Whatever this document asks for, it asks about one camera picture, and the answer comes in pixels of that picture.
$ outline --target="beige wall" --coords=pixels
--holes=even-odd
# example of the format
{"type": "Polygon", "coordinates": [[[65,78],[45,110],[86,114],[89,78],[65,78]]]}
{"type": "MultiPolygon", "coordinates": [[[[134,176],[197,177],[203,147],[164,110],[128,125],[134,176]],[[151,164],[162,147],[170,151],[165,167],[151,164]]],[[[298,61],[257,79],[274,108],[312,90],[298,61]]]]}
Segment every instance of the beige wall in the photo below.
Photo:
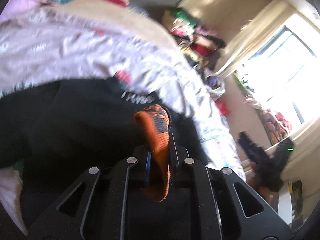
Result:
{"type": "MultiPolygon", "coordinates": [[[[269,148],[271,144],[258,115],[251,106],[243,103],[244,96],[232,75],[225,79],[225,84],[226,92],[219,101],[226,102],[227,108],[231,111],[226,119],[230,127],[230,133],[235,141],[239,138],[240,132],[246,131],[248,136],[250,136],[255,143],[265,149],[269,148]]],[[[237,152],[241,161],[247,159],[242,148],[238,144],[237,152]]]]}
{"type": "Polygon", "coordinates": [[[301,180],[303,196],[313,195],[320,189],[320,147],[308,154],[301,154],[287,165],[282,173],[283,179],[301,180]]]}
{"type": "Polygon", "coordinates": [[[182,4],[229,42],[271,0],[185,0],[182,4]]]}

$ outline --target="black mount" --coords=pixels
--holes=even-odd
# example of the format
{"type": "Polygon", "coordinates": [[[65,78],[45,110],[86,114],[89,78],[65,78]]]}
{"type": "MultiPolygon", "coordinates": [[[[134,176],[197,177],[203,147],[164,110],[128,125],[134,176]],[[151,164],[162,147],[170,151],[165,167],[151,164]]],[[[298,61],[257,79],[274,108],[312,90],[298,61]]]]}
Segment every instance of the black mount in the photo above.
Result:
{"type": "MultiPolygon", "coordinates": [[[[289,226],[230,168],[206,168],[176,146],[172,134],[169,140],[172,186],[191,192],[191,239],[292,238],[289,226]]],[[[152,165],[149,147],[143,145],[111,169],[86,170],[35,221],[28,239],[129,239],[128,188],[152,185],[152,165]],[[93,200],[100,189],[104,193],[93,200]]]]}

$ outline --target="orange strap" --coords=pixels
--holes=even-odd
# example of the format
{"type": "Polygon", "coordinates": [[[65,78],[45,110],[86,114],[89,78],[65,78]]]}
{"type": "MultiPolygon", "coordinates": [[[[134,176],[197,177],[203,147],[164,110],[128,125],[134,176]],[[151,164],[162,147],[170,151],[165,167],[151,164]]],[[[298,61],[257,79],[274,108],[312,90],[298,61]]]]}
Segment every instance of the orange strap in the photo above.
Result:
{"type": "Polygon", "coordinates": [[[153,163],[158,169],[151,169],[151,177],[162,178],[159,183],[143,189],[146,196],[154,201],[163,201],[169,191],[169,116],[160,105],[153,105],[134,114],[135,122],[144,129],[151,148],[153,163]]]}

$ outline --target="window frame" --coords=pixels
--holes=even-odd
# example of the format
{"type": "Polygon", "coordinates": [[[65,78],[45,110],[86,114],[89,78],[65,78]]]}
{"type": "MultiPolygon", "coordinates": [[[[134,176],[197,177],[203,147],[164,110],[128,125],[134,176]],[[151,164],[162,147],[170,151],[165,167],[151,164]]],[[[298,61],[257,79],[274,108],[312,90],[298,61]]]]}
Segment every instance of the window frame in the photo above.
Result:
{"type": "MultiPolygon", "coordinates": [[[[281,35],[286,32],[286,31],[289,31],[291,33],[291,35],[293,35],[294,37],[296,37],[298,39],[298,41],[301,42],[301,44],[311,53],[312,56],[314,56],[315,58],[317,58],[316,54],[310,49],[310,47],[298,36],[296,35],[291,29],[289,29],[286,25],[280,30],[278,31],[278,33],[276,33],[276,35],[274,35],[265,45],[263,45],[261,47],[261,49],[259,49],[249,60],[255,58],[255,57],[259,57],[259,56],[262,56],[266,51],[267,49],[269,49],[280,37],[281,35]]],[[[287,40],[285,40],[273,53],[275,53],[280,47],[282,47],[282,45],[286,42],[287,40]]],[[[294,102],[294,100],[291,100],[291,104],[298,116],[298,119],[300,120],[300,123],[303,124],[305,122],[303,116],[302,116],[302,113],[301,111],[299,110],[299,108],[297,107],[296,103],[294,102]]]]}

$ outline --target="orange patterned fabric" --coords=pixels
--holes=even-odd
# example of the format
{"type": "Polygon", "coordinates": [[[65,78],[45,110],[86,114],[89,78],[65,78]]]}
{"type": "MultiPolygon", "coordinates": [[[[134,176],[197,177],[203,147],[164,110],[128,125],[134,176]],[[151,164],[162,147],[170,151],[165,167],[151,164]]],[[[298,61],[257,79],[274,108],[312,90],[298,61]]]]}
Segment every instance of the orange patterned fabric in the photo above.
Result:
{"type": "Polygon", "coordinates": [[[263,117],[267,133],[269,134],[272,145],[288,137],[292,131],[292,126],[279,112],[271,112],[270,109],[263,110],[263,117]]]}
{"type": "Polygon", "coordinates": [[[137,112],[134,119],[144,129],[153,163],[158,166],[151,169],[150,176],[161,178],[160,182],[143,189],[143,192],[154,201],[160,202],[166,198],[169,191],[169,116],[160,105],[153,105],[137,112]]]}

